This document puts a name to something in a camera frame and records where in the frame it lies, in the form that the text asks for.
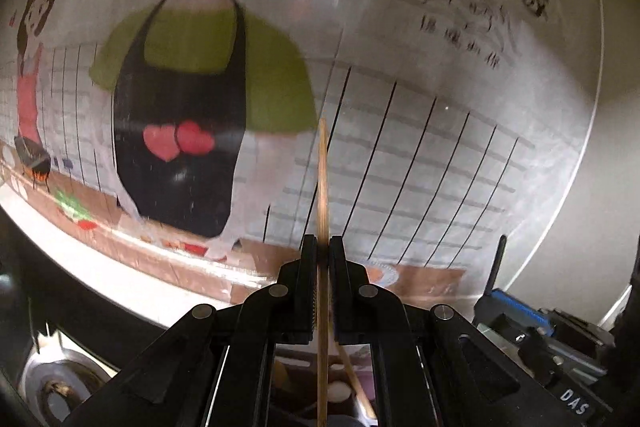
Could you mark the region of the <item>cartoon kitchen wall sticker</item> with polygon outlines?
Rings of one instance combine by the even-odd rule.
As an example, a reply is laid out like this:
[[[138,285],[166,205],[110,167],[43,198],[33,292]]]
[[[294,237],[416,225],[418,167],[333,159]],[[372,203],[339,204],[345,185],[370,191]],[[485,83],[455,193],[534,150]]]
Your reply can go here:
[[[1,178],[51,255],[239,301],[329,227],[402,297],[516,272],[578,165],[600,0],[1,0]]]

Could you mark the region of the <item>black gas stove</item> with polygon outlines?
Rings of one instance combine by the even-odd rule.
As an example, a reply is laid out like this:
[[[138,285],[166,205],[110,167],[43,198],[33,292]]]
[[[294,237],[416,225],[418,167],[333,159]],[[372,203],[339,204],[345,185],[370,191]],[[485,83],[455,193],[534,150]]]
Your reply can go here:
[[[165,329],[54,263],[1,261],[1,424],[61,426]]]

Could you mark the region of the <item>wooden chopstick short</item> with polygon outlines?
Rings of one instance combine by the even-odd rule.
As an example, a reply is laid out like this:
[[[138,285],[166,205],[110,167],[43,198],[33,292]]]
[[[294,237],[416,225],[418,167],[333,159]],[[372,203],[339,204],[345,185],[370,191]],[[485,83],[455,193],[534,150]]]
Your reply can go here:
[[[352,384],[352,387],[354,388],[356,399],[363,410],[364,416],[371,421],[377,419],[378,417],[376,416],[375,410],[362,387],[361,381],[355,372],[354,366],[352,365],[352,361],[350,361],[349,354],[338,343],[335,345],[335,348],[343,362],[343,365],[345,366],[345,372]]]

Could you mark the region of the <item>wooden chopstick long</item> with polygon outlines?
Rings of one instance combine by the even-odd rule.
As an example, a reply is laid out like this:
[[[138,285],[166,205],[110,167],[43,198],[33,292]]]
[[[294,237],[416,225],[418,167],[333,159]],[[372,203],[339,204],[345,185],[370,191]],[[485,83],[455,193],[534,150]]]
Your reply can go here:
[[[318,333],[318,402],[317,425],[328,425],[329,384],[329,184],[328,129],[319,121],[318,193],[317,193],[317,333]]]

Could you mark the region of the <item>small white spoon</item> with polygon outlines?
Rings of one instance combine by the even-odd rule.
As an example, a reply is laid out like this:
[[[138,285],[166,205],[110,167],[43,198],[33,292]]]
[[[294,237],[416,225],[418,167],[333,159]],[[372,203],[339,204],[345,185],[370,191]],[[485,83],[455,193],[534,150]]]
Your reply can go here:
[[[352,388],[344,381],[332,381],[328,386],[329,403],[343,403],[352,396]]]

